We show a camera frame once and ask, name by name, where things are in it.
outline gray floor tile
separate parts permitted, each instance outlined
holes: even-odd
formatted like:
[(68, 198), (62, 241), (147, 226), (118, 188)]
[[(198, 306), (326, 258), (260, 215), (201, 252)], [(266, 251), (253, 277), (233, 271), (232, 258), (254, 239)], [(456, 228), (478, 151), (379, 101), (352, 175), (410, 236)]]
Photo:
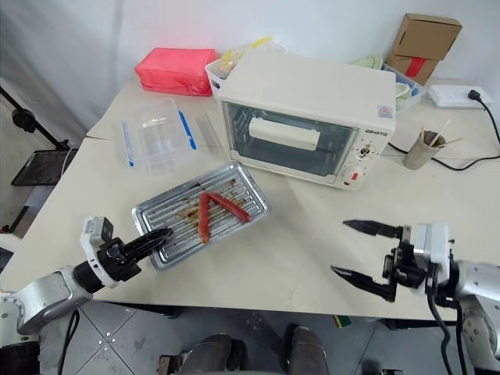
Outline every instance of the gray floor tile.
[[(446, 374), (440, 352), (442, 337), (438, 328), (389, 330), (377, 324), (356, 375), (371, 375), (369, 368), (373, 367), (403, 370), (405, 375)], [(454, 334), (448, 346), (448, 357), (453, 372), (461, 373)], [(468, 373), (473, 373), (468, 357), (466, 361)]]
[(137, 311), (113, 335), (111, 345), (135, 373), (147, 373), (154, 371), (160, 355), (190, 351), (209, 335), (225, 333), (245, 342), (251, 369), (280, 371), (280, 338), (259, 317), (247, 310), (185, 309), (178, 318), (169, 320)]
[(296, 312), (263, 312), (280, 335), (289, 323), (306, 326), (321, 340), (331, 374), (352, 374), (362, 358), (377, 323), (367, 318), (352, 318), (353, 324), (339, 329), (330, 315)]
[[(44, 375), (57, 374), (70, 315), (49, 323), (40, 332), (39, 359), (41, 373)], [(76, 373), (99, 350), (99, 340), (102, 340), (102, 335), (85, 314), (80, 312), (80, 323), (66, 352), (64, 373)]]
[(104, 337), (113, 335), (137, 311), (100, 301), (89, 301), (81, 309)]
[(108, 345), (103, 345), (77, 375), (134, 375), (122, 359)]

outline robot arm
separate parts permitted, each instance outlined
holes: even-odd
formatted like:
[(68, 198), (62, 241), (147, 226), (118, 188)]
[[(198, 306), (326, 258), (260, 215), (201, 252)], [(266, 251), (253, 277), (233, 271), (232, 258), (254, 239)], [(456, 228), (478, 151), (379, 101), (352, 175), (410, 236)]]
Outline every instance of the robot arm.
[(487, 263), (456, 262), (445, 224), (391, 227), (365, 220), (349, 220), (346, 225), (366, 234), (398, 238), (397, 248), (386, 255), (378, 284), (367, 275), (336, 266), (330, 268), (357, 288), (393, 302), (397, 285), (430, 296), (443, 307), (462, 310), (462, 336), (476, 374), (500, 373), (500, 266)]
[(65, 266), (20, 291), (0, 294), (0, 375), (38, 373), (40, 329), (103, 287), (114, 288), (140, 273), (137, 263), (165, 246), (172, 233), (169, 228), (153, 230), (124, 244), (113, 238), (113, 225), (105, 217), (88, 217), (80, 237), (87, 261)]

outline cardboard box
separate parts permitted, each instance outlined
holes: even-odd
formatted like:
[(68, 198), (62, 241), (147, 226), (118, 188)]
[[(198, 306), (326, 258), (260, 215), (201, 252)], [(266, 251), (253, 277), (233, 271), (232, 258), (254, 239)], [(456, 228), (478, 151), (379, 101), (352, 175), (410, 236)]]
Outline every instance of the cardboard box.
[(400, 56), (390, 51), (385, 63), (423, 86), (436, 69), (439, 60)]
[(407, 13), (399, 27), (392, 51), (400, 56), (442, 60), (461, 29), (460, 22), (452, 18)]

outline power strip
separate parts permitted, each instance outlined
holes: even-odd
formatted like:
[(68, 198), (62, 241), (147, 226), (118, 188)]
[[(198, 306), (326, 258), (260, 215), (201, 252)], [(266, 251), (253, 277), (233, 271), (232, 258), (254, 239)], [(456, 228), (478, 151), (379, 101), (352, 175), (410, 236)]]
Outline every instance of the power strip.
[(482, 109), (483, 106), (467, 96), (470, 90), (481, 94), (485, 105), (493, 103), (490, 96), (479, 86), (457, 86), (454, 84), (432, 84), (427, 91), (430, 100), (438, 108)]

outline white wall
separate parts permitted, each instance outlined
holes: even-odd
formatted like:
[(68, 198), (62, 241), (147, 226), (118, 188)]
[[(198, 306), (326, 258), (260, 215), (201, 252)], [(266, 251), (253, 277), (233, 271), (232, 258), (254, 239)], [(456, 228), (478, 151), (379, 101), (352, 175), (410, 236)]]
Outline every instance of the white wall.
[(66, 137), (99, 119), (154, 47), (223, 52), (268, 34), (299, 55), (350, 62), (385, 54), (404, 13), (462, 23), (434, 76), (483, 86), (500, 117), (498, 0), (2, 0), (0, 10), (2, 76)]

